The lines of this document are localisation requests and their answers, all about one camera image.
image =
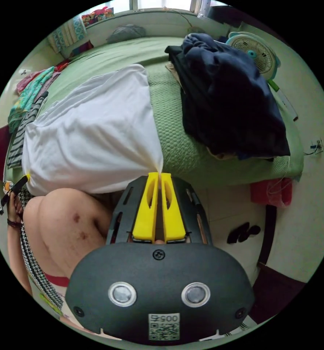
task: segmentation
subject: white cable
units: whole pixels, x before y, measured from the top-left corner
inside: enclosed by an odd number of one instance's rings
[[[266,190],[266,195],[269,196],[269,194],[277,194],[277,193],[280,193],[284,188],[286,188],[291,182],[292,180],[286,184],[283,188],[281,188],[280,190],[276,191],[276,192],[270,192],[271,189],[273,189],[275,186],[277,186],[279,183],[282,182],[282,180],[286,177],[287,173],[288,173],[288,169],[289,169],[289,163],[290,163],[290,156],[288,156],[288,162],[287,162],[287,167],[286,167],[286,171],[283,175],[283,177],[277,181],[273,186],[271,186],[270,188],[267,188]]]

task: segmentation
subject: bed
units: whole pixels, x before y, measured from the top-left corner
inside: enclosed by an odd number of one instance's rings
[[[303,170],[303,148],[294,121],[273,91],[286,125],[291,156],[263,159],[218,160],[206,147],[185,134],[182,125],[180,86],[166,69],[168,45],[181,45],[175,37],[139,38],[96,47],[77,56],[49,88],[49,96],[40,114],[51,104],[64,99],[89,78],[139,63],[148,73],[151,104],[160,139],[164,172],[183,178],[195,188],[238,185],[282,177],[296,177]],[[22,170],[5,169],[6,180],[17,180]]]

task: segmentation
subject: fan grille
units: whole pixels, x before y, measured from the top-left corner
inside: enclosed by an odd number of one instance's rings
[[[248,38],[239,38],[231,46],[245,53],[249,50],[254,51],[257,54],[254,62],[261,74],[268,72],[272,68],[273,60],[269,51],[258,41]]]

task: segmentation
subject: leg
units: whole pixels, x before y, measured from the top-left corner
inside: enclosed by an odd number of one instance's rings
[[[110,220],[111,213],[96,199],[69,188],[35,198],[24,210],[39,266],[46,274],[68,278],[88,253],[105,244]]]

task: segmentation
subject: screw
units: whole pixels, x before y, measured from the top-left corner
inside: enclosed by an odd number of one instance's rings
[[[74,310],[74,313],[75,313],[77,316],[79,316],[79,317],[84,317],[84,311],[83,311],[80,307],[75,306],[75,307],[73,308],[73,310]]]
[[[235,317],[237,319],[242,318],[242,316],[245,314],[245,312],[246,312],[246,309],[244,307],[242,307],[236,311]]]
[[[165,252],[162,249],[157,249],[153,252],[153,257],[156,260],[163,260],[165,258]]]

